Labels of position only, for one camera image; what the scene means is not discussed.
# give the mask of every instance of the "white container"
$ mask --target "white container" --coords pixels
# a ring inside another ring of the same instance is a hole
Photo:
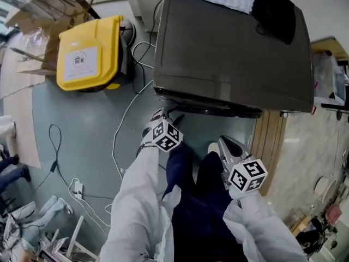
[[[136,0],[141,11],[142,19],[147,31],[151,31],[153,28],[153,16],[155,7],[161,0]],[[163,10],[163,3],[160,3],[156,9],[155,26],[153,32],[158,31],[158,24],[160,21],[160,15]]]

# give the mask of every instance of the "black cloth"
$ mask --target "black cloth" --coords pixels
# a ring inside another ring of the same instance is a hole
[[[223,214],[231,202],[221,173],[217,153],[209,153],[200,164],[195,184],[192,177],[192,150],[184,143],[171,151],[166,166],[167,193],[178,185],[182,190],[173,210],[174,261],[247,262]]]
[[[251,14],[270,34],[286,44],[292,43],[296,15],[290,0],[255,0]]]

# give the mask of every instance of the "cardboard box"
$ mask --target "cardboard box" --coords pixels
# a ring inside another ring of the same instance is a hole
[[[16,72],[55,75],[59,34],[73,28],[75,25],[85,22],[85,20],[85,16],[79,15],[76,18],[65,17],[58,21],[47,18],[36,18],[32,19],[31,22],[26,22],[26,30],[24,30],[23,36],[16,47],[41,58],[43,61],[34,60],[28,56],[21,56]]]

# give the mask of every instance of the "gray floor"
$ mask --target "gray floor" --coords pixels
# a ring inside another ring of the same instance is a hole
[[[102,17],[123,14],[136,25],[136,43],[143,40],[148,41],[148,33],[144,31],[142,23],[132,16],[127,1],[98,4],[94,8]],[[140,47],[135,57],[138,58],[146,47]],[[154,49],[151,48],[143,61],[151,65],[153,55]],[[152,78],[152,71],[148,68],[145,70],[148,82]],[[142,85],[140,80],[141,74],[138,71],[135,79],[138,90]],[[163,103],[158,101],[153,94],[154,91],[150,87],[135,100],[117,136],[116,159],[122,168],[127,168],[134,160],[141,142],[143,126],[148,122],[151,114],[163,106]],[[55,152],[48,135],[51,123],[57,124],[62,130],[59,164],[66,181],[70,184],[73,177],[77,177],[84,184],[84,194],[115,197],[121,181],[112,159],[113,135],[133,97],[131,85],[122,86],[114,91],[105,90],[91,94],[64,92],[56,85],[54,78],[47,78],[44,84],[35,86],[33,119],[43,169],[31,169],[32,183],[30,186],[25,181],[19,180],[8,188],[9,194],[16,195],[16,203],[25,204],[29,200],[33,190],[44,179],[55,159]],[[198,122],[201,124],[200,132],[196,129]],[[181,127],[186,142],[194,148],[200,158],[205,155],[207,145],[223,134],[230,135],[250,146],[253,129],[254,120],[196,114],[186,114]],[[55,132],[53,139],[57,141],[56,134]],[[165,165],[165,159],[166,156],[161,157],[163,165]],[[63,229],[63,235],[71,235],[73,224],[80,215],[83,215],[86,221],[83,223],[78,240],[91,251],[98,253],[106,236],[88,218],[82,207],[73,201],[58,172],[54,172],[47,178],[32,200],[35,200],[38,206],[42,206],[53,194],[63,197],[75,210],[75,215]],[[85,200],[107,224],[110,223],[109,215],[104,211],[104,207],[111,203],[111,200],[91,197],[85,197]]]

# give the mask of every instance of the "white shoe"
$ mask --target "white shoe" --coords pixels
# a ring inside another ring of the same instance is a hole
[[[61,201],[63,201],[66,204],[67,210],[68,210],[68,214],[72,215],[74,213],[73,208],[63,198],[59,198],[58,200],[61,200]]]
[[[216,152],[218,156],[220,156],[219,146],[217,142],[211,142],[208,146],[207,154],[210,152]]]

